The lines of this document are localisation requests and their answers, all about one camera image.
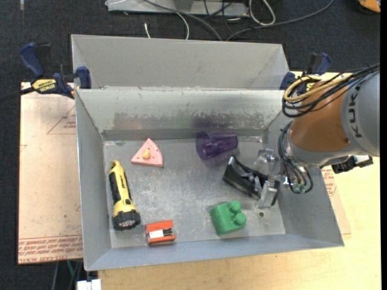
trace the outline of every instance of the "white label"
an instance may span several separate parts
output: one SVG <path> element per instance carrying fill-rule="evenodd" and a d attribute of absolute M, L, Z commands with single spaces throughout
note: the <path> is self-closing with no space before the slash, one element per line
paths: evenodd
<path fill-rule="evenodd" d="M 163 237 L 163 236 L 164 236 L 163 230 L 152 231 L 149 233 L 150 239 L 155 239 L 155 238 Z"/>

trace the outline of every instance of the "pink triangular block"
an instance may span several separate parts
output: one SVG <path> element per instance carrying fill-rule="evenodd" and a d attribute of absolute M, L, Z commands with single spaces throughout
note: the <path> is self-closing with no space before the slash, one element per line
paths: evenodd
<path fill-rule="evenodd" d="M 154 167 L 163 167 L 164 165 L 160 150 L 150 138 L 146 140 L 144 145 L 133 156 L 131 162 Z"/>

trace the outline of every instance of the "green lego block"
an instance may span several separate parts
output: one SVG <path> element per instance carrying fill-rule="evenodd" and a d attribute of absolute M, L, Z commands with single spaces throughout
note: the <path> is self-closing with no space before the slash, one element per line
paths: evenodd
<path fill-rule="evenodd" d="M 217 205 L 211 209 L 211 220 L 219 236 L 243 228 L 246 225 L 246 215 L 241 212 L 241 207 L 241 203 L 235 200 Z"/>

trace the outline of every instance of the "bin floor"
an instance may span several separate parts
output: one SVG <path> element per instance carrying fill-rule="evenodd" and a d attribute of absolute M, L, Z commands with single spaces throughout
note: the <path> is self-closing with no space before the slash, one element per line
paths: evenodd
<path fill-rule="evenodd" d="M 233 154 L 241 161 L 256 159 L 258 150 L 262 149 L 256 138 L 238 139 L 238 148 Z M 285 234 L 278 203 L 271 208 L 259 209 L 257 200 L 222 180 L 228 158 L 211 165 L 198 156 L 195 139 L 157 140 L 155 143 L 163 156 L 164 167 L 131 164 L 131 158 L 144 142 L 104 143 L 106 196 L 113 248 L 146 245 L 145 225 L 168 219 L 174 222 L 178 243 Z M 116 231 L 112 226 L 113 203 L 108 172 L 113 160 L 119 160 L 126 170 L 133 203 L 141 214 L 141 225 L 131 230 Z M 219 237 L 212 224 L 210 211 L 214 206 L 232 200 L 242 204 L 247 225 Z"/>

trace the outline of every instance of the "wire bundle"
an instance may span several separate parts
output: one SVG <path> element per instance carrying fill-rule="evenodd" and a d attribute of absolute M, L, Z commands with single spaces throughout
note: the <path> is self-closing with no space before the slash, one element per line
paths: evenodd
<path fill-rule="evenodd" d="M 304 169 L 308 177 L 308 179 L 306 179 L 302 170 L 293 162 L 291 158 L 286 156 L 286 153 L 285 153 L 284 140 L 288 130 L 290 129 L 290 126 L 291 126 L 291 122 L 288 125 L 286 125 L 286 127 L 283 130 L 281 130 L 281 135 L 278 138 L 278 155 L 285 167 L 285 173 L 286 173 L 286 177 L 289 180 L 290 189 L 294 193 L 300 193 L 300 194 L 308 193 L 313 188 L 313 180 L 310 176 L 308 169 Z M 296 179 L 295 182 L 293 182 L 293 180 L 291 179 L 289 171 L 291 171 L 292 174 L 294 175 L 294 178 Z"/>
<path fill-rule="evenodd" d="M 363 83 L 368 76 L 371 74 L 375 75 L 378 72 L 380 72 L 379 63 L 367 68 L 358 69 L 354 72 L 347 71 L 338 73 L 337 75 L 321 84 L 318 88 L 311 89 L 304 94 L 297 95 L 297 90 L 301 85 L 322 81 L 321 77 L 314 75 L 301 77 L 286 89 L 282 98 L 282 112 L 287 117 L 296 118 L 309 112 L 318 111 L 326 107 L 329 103 L 335 101 L 342 94 L 346 93 L 347 90 L 349 90 L 351 87 Z M 308 101 L 309 97 L 326 89 L 327 91 L 322 93 L 318 98 L 312 101 Z M 324 104 L 320 104 L 320 106 L 317 107 L 319 103 L 323 103 L 324 100 L 339 91 L 340 93 L 333 99 Z"/>

